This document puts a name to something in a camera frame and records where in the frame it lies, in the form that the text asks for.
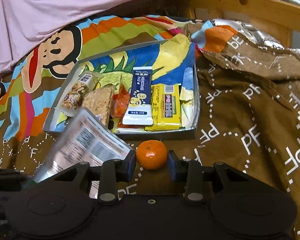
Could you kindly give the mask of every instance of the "silver plastic package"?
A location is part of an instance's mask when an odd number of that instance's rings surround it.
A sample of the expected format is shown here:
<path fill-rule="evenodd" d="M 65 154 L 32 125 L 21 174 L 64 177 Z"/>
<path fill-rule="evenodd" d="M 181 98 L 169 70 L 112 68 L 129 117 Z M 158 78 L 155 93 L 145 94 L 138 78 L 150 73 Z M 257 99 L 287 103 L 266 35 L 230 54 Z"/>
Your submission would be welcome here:
<path fill-rule="evenodd" d="M 89 162 L 90 166 L 101 166 L 107 160 L 123 160 L 130 150 L 132 148 L 106 129 L 89 109 L 81 107 L 34 174 L 33 180 L 38 183 L 82 161 Z M 98 187 L 99 182 L 93 181 L 91 198 L 97 198 Z"/>

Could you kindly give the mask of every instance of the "tangerine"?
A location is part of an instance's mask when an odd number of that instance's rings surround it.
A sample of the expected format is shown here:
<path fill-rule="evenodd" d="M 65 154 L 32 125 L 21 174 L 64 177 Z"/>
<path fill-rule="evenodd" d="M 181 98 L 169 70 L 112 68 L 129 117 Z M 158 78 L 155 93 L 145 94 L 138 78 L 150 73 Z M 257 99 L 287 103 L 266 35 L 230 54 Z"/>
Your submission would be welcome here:
<path fill-rule="evenodd" d="M 148 170 L 157 170 L 166 164 L 168 159 L 168 150 L 160 141 L 144 141 L 138 146 L 136 158 L 143 168 Z"/>

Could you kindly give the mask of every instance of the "blue and white snack package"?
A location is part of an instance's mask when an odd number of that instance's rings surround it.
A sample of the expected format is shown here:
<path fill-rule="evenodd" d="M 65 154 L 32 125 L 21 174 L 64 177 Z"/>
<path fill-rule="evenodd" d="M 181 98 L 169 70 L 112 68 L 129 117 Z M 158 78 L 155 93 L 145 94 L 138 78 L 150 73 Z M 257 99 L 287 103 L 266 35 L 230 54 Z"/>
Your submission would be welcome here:
<path fill-rule="evenodd" d="M 125 125 L 152 125 L 151 76 L 152 66 L 134 67 L 131 98 L 122 123 Z"/>

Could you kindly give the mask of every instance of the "yellow snack package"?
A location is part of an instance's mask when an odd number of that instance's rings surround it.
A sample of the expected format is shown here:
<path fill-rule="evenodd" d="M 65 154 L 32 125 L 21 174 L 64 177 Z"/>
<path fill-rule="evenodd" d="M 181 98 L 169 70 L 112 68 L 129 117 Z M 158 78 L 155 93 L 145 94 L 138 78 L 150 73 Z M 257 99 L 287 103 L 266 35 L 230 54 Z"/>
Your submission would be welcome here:
<path fill-rule="evenodd" d="M 146 131 L 175 130 L 181 127 L 179 86 L 157 84 L 152 87 L 151 108 L 153 125 Z"/>

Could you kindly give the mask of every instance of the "orange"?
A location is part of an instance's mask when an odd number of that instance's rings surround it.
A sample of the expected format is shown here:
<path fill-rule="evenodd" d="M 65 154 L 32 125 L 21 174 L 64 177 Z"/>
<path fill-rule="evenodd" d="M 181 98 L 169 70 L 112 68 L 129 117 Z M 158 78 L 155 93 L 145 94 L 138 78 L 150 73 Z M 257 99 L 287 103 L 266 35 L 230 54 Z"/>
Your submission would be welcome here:
<path fill-rule="evenodd" d="M 138 146 L 136 158 L 143 168 L 157 170 L 166 164 L 168 151 L 166 146 L 160 141 L 145 141 Z"/>

